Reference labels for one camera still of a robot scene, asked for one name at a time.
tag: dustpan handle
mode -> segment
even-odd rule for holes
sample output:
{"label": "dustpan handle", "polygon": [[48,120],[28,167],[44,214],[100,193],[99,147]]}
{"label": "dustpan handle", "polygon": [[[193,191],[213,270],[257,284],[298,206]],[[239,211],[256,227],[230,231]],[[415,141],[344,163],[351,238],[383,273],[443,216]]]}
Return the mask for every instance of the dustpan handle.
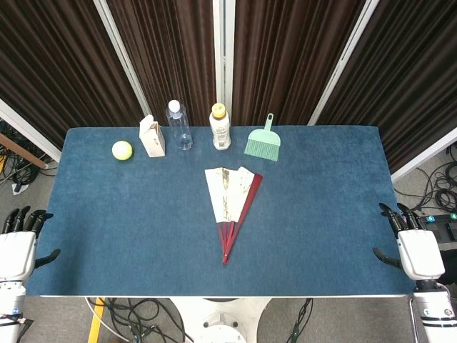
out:
{"label": "dustpan handle", "polygon": [[268,113],[268,116],[266,117],[266,122],[265,122],[265,130],[270,131],[272,124],[273,124],[273,114]]}

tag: tennis ball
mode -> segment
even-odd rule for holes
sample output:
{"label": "tennis ball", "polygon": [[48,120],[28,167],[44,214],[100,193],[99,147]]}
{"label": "tennis ball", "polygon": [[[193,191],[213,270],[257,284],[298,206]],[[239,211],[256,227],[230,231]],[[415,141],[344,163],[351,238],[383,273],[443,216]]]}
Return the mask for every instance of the tennis ball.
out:
{"label": "tennis ball", "polygon": [[113,156],[120,161],[125,161],[126,159],[129,159],[134,152],[130,143],[128,143],[127,141],[117,141],[113,144],[113,148],[111,149],[111,151],[113,152]]}

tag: yellow bottle cap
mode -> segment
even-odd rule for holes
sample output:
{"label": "yellow bottle cap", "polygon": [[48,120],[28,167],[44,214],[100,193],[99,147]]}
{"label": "yellow bottle cap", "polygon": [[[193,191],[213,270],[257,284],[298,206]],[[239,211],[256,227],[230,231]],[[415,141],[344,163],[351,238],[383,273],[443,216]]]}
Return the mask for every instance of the yellow bottle cap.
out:
{"label": "yellow bottle cap", "polygon": [[211,113],[216,119],[222,119],[226,116],[226,107],[224,104],[217,102],[211,107]]}

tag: robotic arm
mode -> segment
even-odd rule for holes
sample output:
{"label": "robotic arm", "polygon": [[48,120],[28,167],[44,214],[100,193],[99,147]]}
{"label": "robotic arm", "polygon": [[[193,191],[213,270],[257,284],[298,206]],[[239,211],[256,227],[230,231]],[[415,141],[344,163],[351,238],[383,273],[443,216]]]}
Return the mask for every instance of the robotic arm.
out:
{"label": "robotic arm", "polygon": [[397,241],[401,262],[373,249],[383,262],[403,268],[416,282],[414,299],[429,343],[454,342],[457,337],[457,317],[452,308],[447,288],[437,282],[445,273],[443,260],[433,232],[427,231],[421,219],[408,207],[397,204],[403,217],[385,204],[379,204],[388,217]]}
{"label": "robotic arm", "polygon": [[19,343],[34,322],[22,317],[26,289],[24,284],[34,269],[54,261],[60,249],[35,260],[36,241],[44,222],[53,214],[39,209],[25,220],[30,206],[15,209],[0,231],[0,342]]}

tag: curtain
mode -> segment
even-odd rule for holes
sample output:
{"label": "curtain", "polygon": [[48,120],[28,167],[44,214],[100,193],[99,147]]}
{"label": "curtain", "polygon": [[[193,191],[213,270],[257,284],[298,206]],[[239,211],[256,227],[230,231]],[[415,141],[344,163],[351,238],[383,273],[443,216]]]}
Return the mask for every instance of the curtain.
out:
{"label": "curtain", "polygon": [[364,2],[237,1],[233,123],[307,124]]}
{"label": "curtain", "polygon": [[0,97],[58,147],[143,114],[92,0],[2,1]]}
{"label": "curtain", "polygon": [[457,2],[381,1],[318,124],[379,126],[392,172],[457,127]]}
{"label": "curtain", "polygon": [[209,125],[216,102],[212,2],[108,0],[154,118],[167,123],[172,99],[192,125]]}

